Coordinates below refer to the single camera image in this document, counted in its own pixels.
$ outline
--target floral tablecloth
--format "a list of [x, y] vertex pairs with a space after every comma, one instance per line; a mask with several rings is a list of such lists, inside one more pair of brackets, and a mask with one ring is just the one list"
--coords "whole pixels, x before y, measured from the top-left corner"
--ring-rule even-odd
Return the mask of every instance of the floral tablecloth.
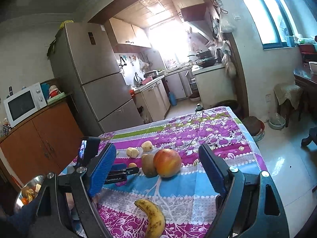
[[[149, 199], [161, 207], [166, 220], [161, 238], [205, 235], [216, 215], [217, 193], [198, 159], [198, 147], [204, 142], [229, 166], [237, 166], [242, 172], [258, 174], [260, 170], [267, 170], [251, 135], [228, 107], [105, 133], [100, 138], [99, 151], [108, 142], [116, 146], [115, 163], [128, 165], [134, 162], [141, 167], [141, 144], [147, 140], [154, 146], [152, 153], [162, 148], [173, 149], [179, 153], [183, 163], [180, 173], [174, 178], [147, 178], [140, 169], [138, 174], [128, 176], [124, 183], [104, 185], [98, 210], [116, 238], [143, 238], [147, 216], [134, 205], [134, 201], [140, 198]], [[139, 157], [128, 158], [128, 147], [138, 148]]]

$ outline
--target banana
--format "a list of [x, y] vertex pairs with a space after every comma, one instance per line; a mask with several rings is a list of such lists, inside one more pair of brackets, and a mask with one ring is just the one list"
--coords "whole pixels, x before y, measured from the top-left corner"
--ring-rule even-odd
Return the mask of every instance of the banana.
[[137, 200], [134, 204], [146, 213], [149, 220], [144, 238], [159, 238], [165, 228], [165, 218], [161, 209], [146, 199]]

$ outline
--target blue water jug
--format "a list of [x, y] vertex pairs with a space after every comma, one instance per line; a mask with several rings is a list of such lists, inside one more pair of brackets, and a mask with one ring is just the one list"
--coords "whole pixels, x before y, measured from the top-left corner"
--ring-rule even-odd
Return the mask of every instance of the blue water jug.
[[169, 99], [169, 101], [170, 101], [172, 106], [176, 106], [177, 105], [177, 101], [176, 101], [175, 95], [172, 92], [169, 92], [168, 99]]

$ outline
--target window frame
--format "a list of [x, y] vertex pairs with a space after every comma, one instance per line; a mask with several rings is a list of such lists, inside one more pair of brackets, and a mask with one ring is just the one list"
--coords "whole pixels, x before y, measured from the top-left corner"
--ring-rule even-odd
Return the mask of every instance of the window frame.
[[[276, 26], [276, 24], [274, 22], [272, 14], [270, 13], [265, 1], [264, 0], [260, 0], [260, 2], [262, 3], [262, 5], [263, 5], [263, 7], [264, 7], [264, 9], [265, 9], [265, 11], [267, 13], [268, 18], [270, 19], [271, 25], [272, 25], [272, 27], [274, 29], [274, 32], [275, 32], [275, 36], [276, 36], [276, 38], [278, 40], [277, 43], [269, 43], [269, 44], [263, 44], [262, 43], [263, 49], [265, 50], [265, 49], [287, 47], [286, 42], [282, 42], [281, 41], [281, 37], [280, 37], [280, 34], [278, 32], [277, 26]], [[285, 22], [285, 25], [286, 25], [286, 28], [288, 30], [288, 33], [289, 33], [290, 36], [292, 36], [293, 35], [293, 31], [292, 31], [292, 28], [291, 28], [291, 24], [289, 23], [288, 17], [286, 15], [285, 11], [284, 11], [282, 3], [280, 2], [280, 0], [275, 0], [275, 2], [277, 3], [277, 5], [278, 5], [278, 7], [280, 9], [280, 12], [281, 12], [282, 18], [283, 18], [283, 20]]]

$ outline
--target stainless steel bowl of fruit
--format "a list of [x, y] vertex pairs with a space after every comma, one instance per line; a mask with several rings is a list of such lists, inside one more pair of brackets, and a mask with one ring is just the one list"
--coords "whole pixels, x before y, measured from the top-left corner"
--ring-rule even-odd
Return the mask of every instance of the stainless steel bowl of fruit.
[[21, 189], [15, 200], [14, 214], [19, 213], [24, 205], [28, 204], [37, 196], [36, 185], [42, 185], [43, 182], [44, 176], [36, 176]]

